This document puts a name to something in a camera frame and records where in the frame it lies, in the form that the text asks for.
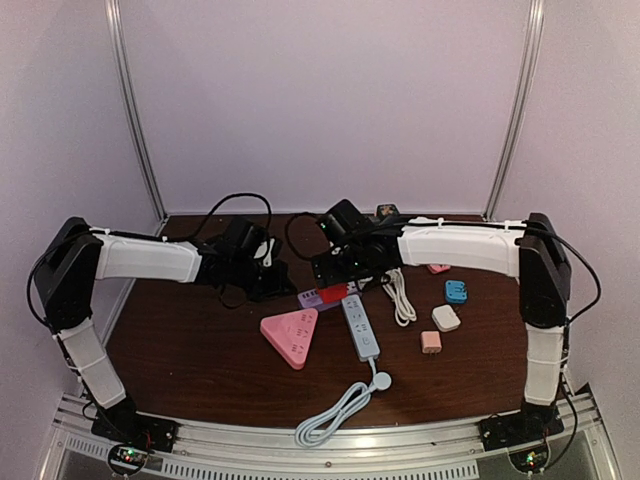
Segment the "dark green cube adapter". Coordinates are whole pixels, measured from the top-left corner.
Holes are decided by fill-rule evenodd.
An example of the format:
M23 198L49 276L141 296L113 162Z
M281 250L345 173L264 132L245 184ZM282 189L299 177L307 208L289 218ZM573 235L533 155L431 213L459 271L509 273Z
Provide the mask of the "dark green cube adapter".
M376 216L380 218L399 216L400 212L393 203L380 204L376 207Z

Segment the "red cube socket adapter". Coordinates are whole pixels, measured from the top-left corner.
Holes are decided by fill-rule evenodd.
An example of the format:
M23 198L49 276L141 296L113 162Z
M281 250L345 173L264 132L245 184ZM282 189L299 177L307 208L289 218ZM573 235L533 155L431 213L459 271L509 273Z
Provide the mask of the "red cube socket adapter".
M322 288L318 290L318 295L324 304L341 301L348 295L348 286L346 284L338 284Z

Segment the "purple power strip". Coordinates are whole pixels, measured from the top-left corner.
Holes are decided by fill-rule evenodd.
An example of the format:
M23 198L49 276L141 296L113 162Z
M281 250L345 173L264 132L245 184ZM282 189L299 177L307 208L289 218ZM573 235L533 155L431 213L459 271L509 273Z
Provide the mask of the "purple power strip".
M346 284L348 286L348 295L360 295L361 292L358 290L356 284L354 282L349 282ZM341 301L344 299L342 299L341 301L337 301L334 303L330 303L330 304L324 304L321 300L321 298L318 295L318 290L317 289L310 289L310 290L306 290L302 293L299 293L298 296L298 303L301 309L309 309L309 308L314 308L316 309L318 312L324 312L327 311L329 309L332 309L334 307L340 306L341 305Z

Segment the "pink plug adapter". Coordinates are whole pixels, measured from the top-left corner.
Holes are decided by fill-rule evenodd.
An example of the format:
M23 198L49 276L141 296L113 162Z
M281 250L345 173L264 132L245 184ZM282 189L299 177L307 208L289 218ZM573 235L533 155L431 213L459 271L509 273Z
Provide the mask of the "pink plug adapter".
M432 274L440 274L449 271L451 266L446 264L429 264L427 268Z

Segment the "light blue power strip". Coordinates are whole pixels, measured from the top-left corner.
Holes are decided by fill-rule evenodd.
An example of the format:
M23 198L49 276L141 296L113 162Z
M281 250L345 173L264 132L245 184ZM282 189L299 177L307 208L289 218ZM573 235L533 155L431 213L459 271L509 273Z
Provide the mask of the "light blue power strip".
M359 360L377 360L380 347L361 297L349 295L341 300L341 305Z

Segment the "blue plug adapter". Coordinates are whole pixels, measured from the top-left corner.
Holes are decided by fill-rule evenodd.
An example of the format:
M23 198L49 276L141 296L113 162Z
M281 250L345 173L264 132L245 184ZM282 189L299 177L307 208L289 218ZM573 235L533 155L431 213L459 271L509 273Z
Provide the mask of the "blue plug adapter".
M444 297L449 304L465 304L468 300L466 283L460 280L447 280L444 284Z

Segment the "white cube plug adapter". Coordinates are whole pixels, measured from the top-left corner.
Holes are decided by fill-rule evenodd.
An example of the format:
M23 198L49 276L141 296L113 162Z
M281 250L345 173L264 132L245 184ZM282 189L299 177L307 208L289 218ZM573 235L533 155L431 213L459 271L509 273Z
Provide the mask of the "white cube plug adapter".
M441 332L450 332L460 327L461 321L451 305L441 305L432 309L431 317Z

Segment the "light pink usb charger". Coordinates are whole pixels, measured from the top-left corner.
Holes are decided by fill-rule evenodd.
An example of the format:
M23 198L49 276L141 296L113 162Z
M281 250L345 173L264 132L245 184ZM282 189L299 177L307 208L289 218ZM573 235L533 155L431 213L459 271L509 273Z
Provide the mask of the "light pink usb charger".
M421 353L435 355L442 351L442 342L439 331L422 331L420 333Z

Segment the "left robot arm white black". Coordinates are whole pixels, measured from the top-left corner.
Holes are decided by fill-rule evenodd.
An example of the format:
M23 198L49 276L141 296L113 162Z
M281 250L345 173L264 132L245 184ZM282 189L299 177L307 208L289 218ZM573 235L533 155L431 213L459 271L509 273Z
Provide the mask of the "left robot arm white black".
M137 442L148 429L95 331L91 300L96 281L125 278L218 290L235 287L258 303L297 291L287 264L278 257L281 246L268 227L239 216L205 241L100 230L80 217L69 218L32 267L27 290L38 293L44 310L39 322L96 406L95 426L106 427L123 444Z

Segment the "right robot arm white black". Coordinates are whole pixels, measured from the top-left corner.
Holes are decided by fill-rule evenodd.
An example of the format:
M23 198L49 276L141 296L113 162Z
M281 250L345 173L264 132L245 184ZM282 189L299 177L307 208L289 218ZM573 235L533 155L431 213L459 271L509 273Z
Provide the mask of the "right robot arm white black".
M523 221L471 222L386 215L373 220L343 199L316 221L329 243L310 260L316 284L372 277L403 266L448 264L515 278L527 332L523 400L513 419L519 440L543 435L554 417L561 370L569 353L572 267L577 250L550 219L532 213Z

